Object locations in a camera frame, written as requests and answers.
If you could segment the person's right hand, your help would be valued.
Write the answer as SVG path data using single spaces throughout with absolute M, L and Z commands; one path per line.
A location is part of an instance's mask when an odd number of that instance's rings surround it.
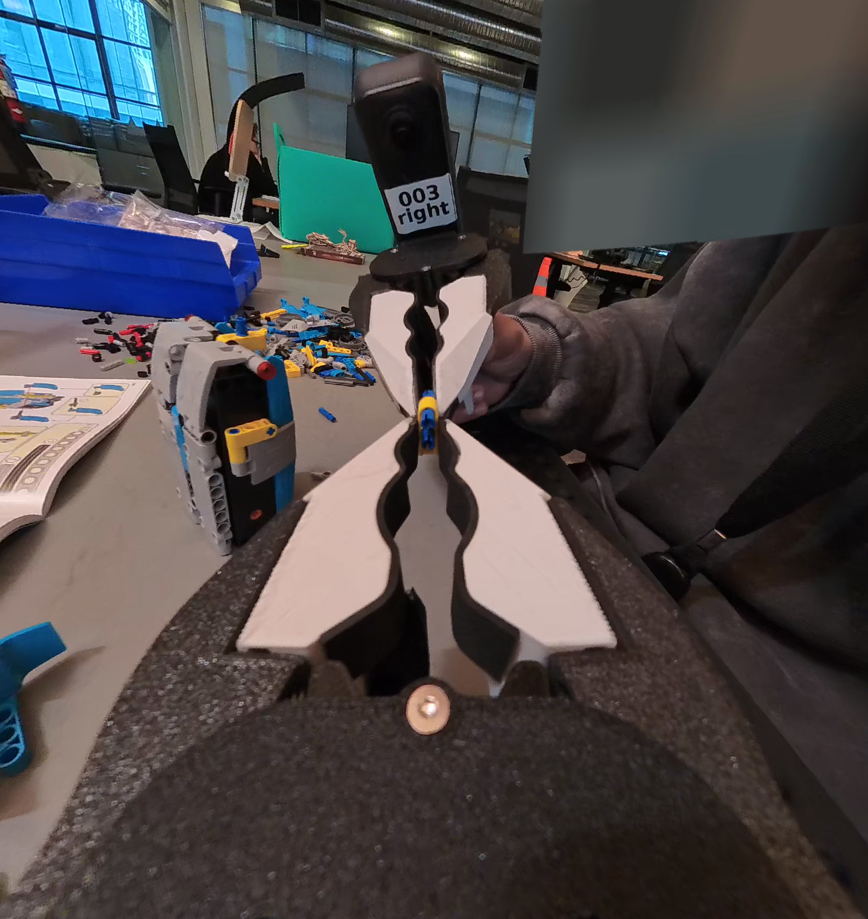
M 463 407 L 453 418 L 475 420 L 502 404 L 520 382 L 534 354 L 532 339 L 513 316 L 493 316 L 493 340 L 471 388 L 472 410 Z

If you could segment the blue storage bin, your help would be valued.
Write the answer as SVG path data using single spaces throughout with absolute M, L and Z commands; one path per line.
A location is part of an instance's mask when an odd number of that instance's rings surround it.
M 44 214 L 41 195 L 0 196 L 0 303 L 210 322 L 233 315 L 262 278 L 251 232 L 217 244 Z

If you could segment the empty clear plastic bags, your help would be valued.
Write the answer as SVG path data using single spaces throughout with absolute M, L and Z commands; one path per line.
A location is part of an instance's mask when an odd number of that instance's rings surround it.
M 239 240 L 222 223 L 166 209 L 140 191 L 127 195 L 75 182 L 49 201 L 43 214 L 73 222 L 213 242 L 220 247 L 226 263 L 230 263 L 231 254 L 239 245 Z

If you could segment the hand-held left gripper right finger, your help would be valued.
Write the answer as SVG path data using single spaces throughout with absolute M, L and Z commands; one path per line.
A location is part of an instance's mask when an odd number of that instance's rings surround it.
M 562 526 L 562 502 L 450 420 L 439 423 L 439 462 L 460 535 L 452 636 L 489 694 L 521 662 L 615 649 L 615 630 Z

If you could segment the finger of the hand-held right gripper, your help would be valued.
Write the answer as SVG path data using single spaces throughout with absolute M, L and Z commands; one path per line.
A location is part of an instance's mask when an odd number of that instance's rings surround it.
M 453 281 L 439 296 L 445 318 L 438 329 L 432 381 L 440 417 L 445 418 L 457 403 L 472 404 L 472 385 L 493 344 L 494 330 L 483 275 Z
M 408 346 L 413 332 L 407 323 L 415 296 L 404 291 L 383 291 L 371 297 L 366 342 L 380 380 L 390 397 L 408 417 L 417 415 L 414 360 Z

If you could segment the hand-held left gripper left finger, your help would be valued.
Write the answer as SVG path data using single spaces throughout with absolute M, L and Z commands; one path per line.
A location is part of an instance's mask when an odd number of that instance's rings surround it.
M 404 419 L 313 488 L 238 651 L 339 661 L 368 680 L 428 675 L 427 616 L 405 590 L 394 539 L 410 514 L 418 446 L 417 422 Z

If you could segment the wooden puzzle model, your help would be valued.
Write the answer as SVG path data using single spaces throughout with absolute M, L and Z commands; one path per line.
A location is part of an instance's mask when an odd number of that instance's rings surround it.
M 305 243 L 299 249 L 299 254 L 306 258 L 322 259 L 352 266 L 363 266 L 365 256 L 359 251 L 354 239 L 348 237 L 344 230 L 340 230 L 340 240 L 334 240 L 327 235 L 310 233 L 306 236 Z

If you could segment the instruction booklet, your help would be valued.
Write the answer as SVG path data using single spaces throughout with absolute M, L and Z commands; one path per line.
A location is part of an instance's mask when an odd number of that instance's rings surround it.
M 47 517 L 61 479 L 149 388 L 147 381 L 0 375 L 0 543 Z

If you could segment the large paned window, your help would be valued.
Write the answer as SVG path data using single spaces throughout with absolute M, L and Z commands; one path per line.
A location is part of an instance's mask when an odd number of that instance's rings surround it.
M 155 38 L 141 1 L 0 1 L 0 59 L 18 98 L 81 119 L 167 124 Z

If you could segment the pile of building parts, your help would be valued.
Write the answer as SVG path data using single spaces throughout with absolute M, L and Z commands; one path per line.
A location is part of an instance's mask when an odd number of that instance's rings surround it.
M 263 359 L 280 359 L 289 378 L 308 376 L 349 387 L 377 382 L 365 337 L 346 307 L 322 307 L 307 297 L 301 303 L 281 298 L 276 308 L 260 312 L 246 307 L 215 329 L 217 341 L 247 347 Z

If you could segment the blue curved panel piece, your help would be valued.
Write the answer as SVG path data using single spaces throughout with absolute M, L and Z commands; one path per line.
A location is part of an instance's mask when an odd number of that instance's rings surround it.
M 31 764 L 18 701 L 26 676 L 66 649 L 50 622 L 0 640 L 0 775 L 21 774 Z

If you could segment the green plastic board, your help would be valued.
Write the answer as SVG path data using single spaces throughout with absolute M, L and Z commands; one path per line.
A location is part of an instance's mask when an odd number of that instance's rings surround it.
M 345 234 L 362 253 L 394 246 L 394 231 L 369 164 L 286 144 L 273 126 L 278 149 L 279 229 L 293 241 Z

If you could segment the black office chair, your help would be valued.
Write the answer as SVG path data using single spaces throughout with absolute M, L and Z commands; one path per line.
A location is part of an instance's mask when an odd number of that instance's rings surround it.
M 162 179 L 164 206 L 177 213 L 196 215 L 197 183 L 191 175 L 175 128 L 145 123 L 144 131 Z

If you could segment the plywood stand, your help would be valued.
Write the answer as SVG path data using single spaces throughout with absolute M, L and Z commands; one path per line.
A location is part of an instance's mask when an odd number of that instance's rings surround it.
M 228 144 L 228 167 L 226 178 L 234 185 L 230 221 L 242 224 L 245 209 L 249 202 L 249 178 L 247 174 L 248 157 L 251 153 L 254 126 L 254 110 L 243 97 L 235 103 L 234 123 L 231 139 Z

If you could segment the grey blue toy robot build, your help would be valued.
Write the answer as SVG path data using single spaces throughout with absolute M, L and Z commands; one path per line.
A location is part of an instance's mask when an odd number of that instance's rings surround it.
M 166 321 L 151 360 L 157 413 L 178 454 L 178 493 L 221 556 L 292 501 L 296 433 L 268 330 L 197 316 Z

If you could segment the grey desk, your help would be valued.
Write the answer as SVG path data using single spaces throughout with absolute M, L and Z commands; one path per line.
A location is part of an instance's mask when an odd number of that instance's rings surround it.
M 347 304 L 364 267 L 281 252 L 262 260 L 249 301 Z M 0 303 L 0 374 L 135 380 L 78 354 L 86 314 Z M 294 494 L 336 471 L 398 420 L 381 384 L 290 382 L 297 424 Z M 337 418 L 331 424 L 317 411 Z M 221 566 L 177 495 L 173 456 L 148 393 L 62 480 L 44 522 L 0 545 L 0 638 L 51 621 L 67 653 L 33 672 L 22 693 L 33 763 L 0 777 L 0 895 L 15 888 L 52 831 L 122 687 L 178 609 Z

